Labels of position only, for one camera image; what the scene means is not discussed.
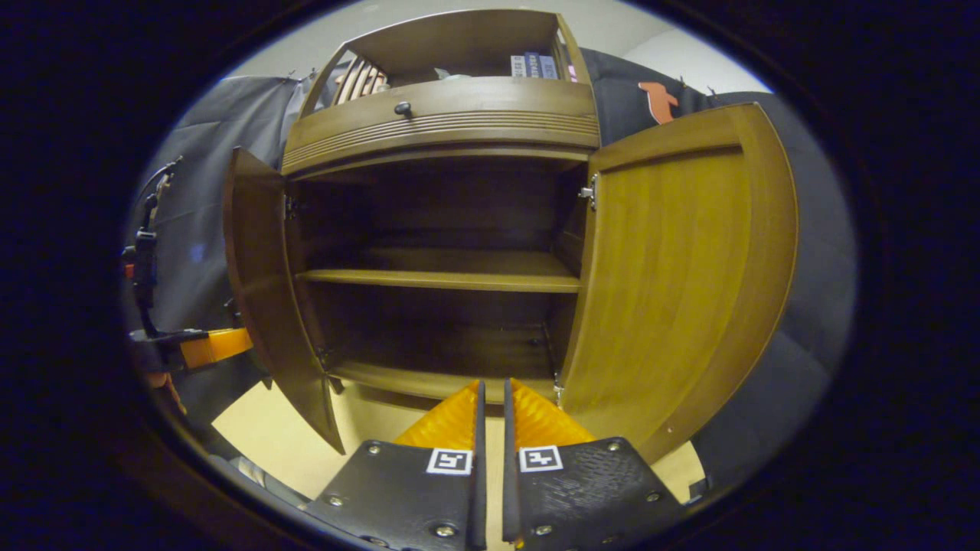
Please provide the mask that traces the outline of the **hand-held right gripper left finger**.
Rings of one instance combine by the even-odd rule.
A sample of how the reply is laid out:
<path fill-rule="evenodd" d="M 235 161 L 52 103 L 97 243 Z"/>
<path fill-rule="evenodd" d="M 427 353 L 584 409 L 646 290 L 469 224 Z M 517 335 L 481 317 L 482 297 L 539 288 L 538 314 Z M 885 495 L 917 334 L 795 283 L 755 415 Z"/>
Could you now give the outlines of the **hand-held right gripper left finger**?
<path fill-rule="evenodd" d="M 365 440 L 305 512 L 385 550 L 486 549 L 485 405 L 473 380 L 392 442 Z"/>

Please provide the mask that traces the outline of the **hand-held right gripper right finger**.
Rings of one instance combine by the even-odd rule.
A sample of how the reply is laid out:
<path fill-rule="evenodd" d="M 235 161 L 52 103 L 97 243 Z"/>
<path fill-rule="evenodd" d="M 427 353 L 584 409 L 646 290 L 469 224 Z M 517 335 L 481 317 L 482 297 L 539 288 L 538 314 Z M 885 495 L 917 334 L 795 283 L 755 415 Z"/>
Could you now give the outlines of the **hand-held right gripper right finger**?
<path fill-rule="evenodd" d="M 681 504 L 623 437 L 598 439 L 521 381 L 505 383 L 501 537 L 517 550 L 629 550 Z"/>

